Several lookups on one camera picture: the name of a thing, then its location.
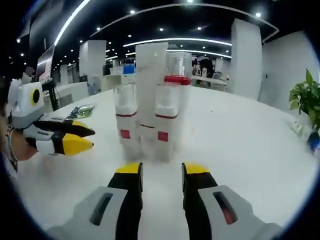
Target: person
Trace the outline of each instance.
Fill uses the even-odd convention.
[[[30,159],[37,150],[28,145],[19,129],[13,129],[9,124],[9,112],[6,111],[10,80],[0,78],[0,152],[5,161],[8,172],[12,175],[12,168],[17,171],[18,161]]]

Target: robotic hand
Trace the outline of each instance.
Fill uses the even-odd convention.
[[[76,120],[50,117],[45,114],[44,96],[40,82],[26,83],[14,79],[8,104],[12,107],[12,125],[20,129],[28,144],[42,154],[76,155],[93,147],[83,137],[95,131]]]

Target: red label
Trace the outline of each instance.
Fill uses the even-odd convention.
[[[130,131],[129,130],[120,130],[120,135],[123,139],[130,139]]]
[[[158,140],[163,142],[168,142],[168,133],[163,131],[158,131]]]

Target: monitor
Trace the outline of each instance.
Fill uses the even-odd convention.
[[[38,59],[36,67],[35,81],[44,84],[51,78],[51,65],[54,56],[55,45],[52,45]]]

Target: ceiling light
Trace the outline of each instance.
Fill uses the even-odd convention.
[[[212,44],[222,44],[222,45],[232,46],[231,43],[224,42],[224,41],[216,41],[216,40],[202,39],[202,38],[189,38],[189,37],[171,37],[171,38],[161,38],[161,39],[137,41],[137,42],[125,44],[125,45],[123,45],[123,47],[125,48],[125,47],[138,45],[138,44],[147,44],[147,43],[153,43],[153,42],[166,42],[166,41],[198,41],[198,42],[207,42],[207,43],[212,43]]]
[[[185,50],[185,49],[170,49],[167,50],[167,52],[188,52],[188,53],[198,53],[198,54],[209,54],[209,55],[215,55],[215,56],[219,56],[219,57],[225,57],[225,58],[229,58],[231,59],[231,56],[228,55],[224,55],[224,54],[220,54],[220,53],[215,53],[215,52],[210,52],[210,51],[198,51],[198,50]],[[131,52],[131,53],[126,53],[126,56],[129,55],[135,55],[135,52]]]
[[[118,56],[111,56],[111,57],[106,58],[105,60],[112,60],[112,59],[116,59],[116,58],[118,58]]]
[[[64,32],[66,31],[67,27],[69,26],[69,24],[72,22],[72,20],[77,16],[77,14],[90,2],[90,0],[83,0],[82,3],[80,3],[80,5],[73,11],[73,13],[71,14],[71,16],[68,18],[68,20],[65,22],[65,24],[63,25],[63,27],[61,28],[58,36],[56,37],[55,41],[54,41],[54,45],[57,45],[58,42],[60,41],[62,35],[64,34]]]

